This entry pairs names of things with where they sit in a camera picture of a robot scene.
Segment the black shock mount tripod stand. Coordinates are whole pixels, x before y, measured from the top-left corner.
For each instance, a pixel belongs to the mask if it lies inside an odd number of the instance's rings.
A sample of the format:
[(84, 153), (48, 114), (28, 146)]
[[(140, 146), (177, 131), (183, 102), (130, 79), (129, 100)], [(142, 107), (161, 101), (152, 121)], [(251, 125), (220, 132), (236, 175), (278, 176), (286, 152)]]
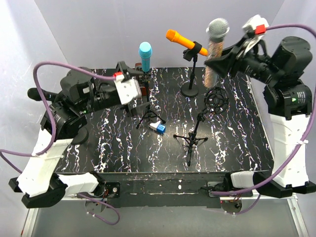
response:
[(188, 167), (191, 166), (191, 157), (193, 146), (196, 146), (199, 141), (207, 141), (208, 137), (197, 138), (197, 131), (199, 124), (206, 120), (206, 116), (210, 115), (219, 115), (225, 112), (229, 107), (229, 96), (227, 90), (221, 87), (214, 87), (210, 89), (204, 97), (204, 108), (197, 115), (197, 123), (193, 132), (188, 133), (188, 137), (180, 136), (177, 134), (173, 135), (174, 139), (182, 138), (187, 142), (186, 147), (188, 148), (186, 164)]

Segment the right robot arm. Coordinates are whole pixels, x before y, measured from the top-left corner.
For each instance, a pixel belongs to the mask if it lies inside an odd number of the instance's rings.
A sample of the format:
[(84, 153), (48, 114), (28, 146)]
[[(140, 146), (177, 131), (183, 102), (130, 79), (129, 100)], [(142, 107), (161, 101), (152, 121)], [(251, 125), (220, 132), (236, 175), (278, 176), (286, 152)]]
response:
[(223, 187), (214, 193), (235, 196), (250, 188), (275, 198), (314, 193), (316, 186), (305, 167), (303, 137), (312, 117), (312, 92), (300, 79), (313, 57), (310, 44), (299, 37), (285, 37), (269, 56), (258, 53), (266, 47), (263, 40), (247, 51), (249, 43), (242, 38), (220, 57), (207, 59), (205, 65), (222, 77), (241, 72), (265, 85), (263, 95), (274, 129), (274, 166), (272, 171), (227, 174)]

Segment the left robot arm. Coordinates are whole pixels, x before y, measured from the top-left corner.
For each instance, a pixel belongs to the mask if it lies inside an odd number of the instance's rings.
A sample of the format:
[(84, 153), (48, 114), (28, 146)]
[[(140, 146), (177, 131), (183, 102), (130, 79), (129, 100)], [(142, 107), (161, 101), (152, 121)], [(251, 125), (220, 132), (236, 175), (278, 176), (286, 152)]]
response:
[(129, 103), (142, 96), (138, 77), (144, 73), (123, 61), (117, 63), (112, 76), (96, 75), (88, 68), (60, 62), (55, 66), (69, 69), (61, 79), (62, 90), (51, 94), (36, 86), (38, 99), (46, 109), (38, 140), (25, 169), (9, 180), (13, 191), (23, 194), (22, 203), (27, 208), (51, 207), (65, 196), (80, 193), (101, 197), (106, 182), (96, 172), (59, 175), (55, 168), (69, 145), (87, 140), (87, 114), (117, 105), (129, 110)]

